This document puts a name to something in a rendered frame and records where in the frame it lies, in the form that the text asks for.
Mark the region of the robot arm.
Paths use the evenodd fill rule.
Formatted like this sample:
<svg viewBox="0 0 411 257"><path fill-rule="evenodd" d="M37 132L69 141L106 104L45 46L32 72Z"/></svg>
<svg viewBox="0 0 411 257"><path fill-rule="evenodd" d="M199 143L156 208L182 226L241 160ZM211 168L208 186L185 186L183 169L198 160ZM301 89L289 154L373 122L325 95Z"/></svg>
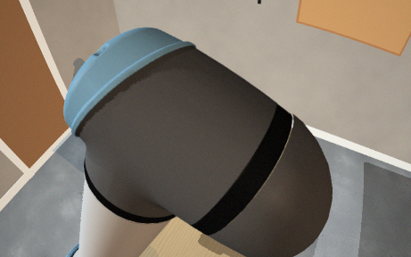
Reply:
<svg viewBox="0 0 411 257"><path fill-rule="evenodd" d="M86 144L66 257L139 257L175 217L245 257L293 257L328 220L329 165L303 121L160 29L92 54L63 114Z"/></svg>

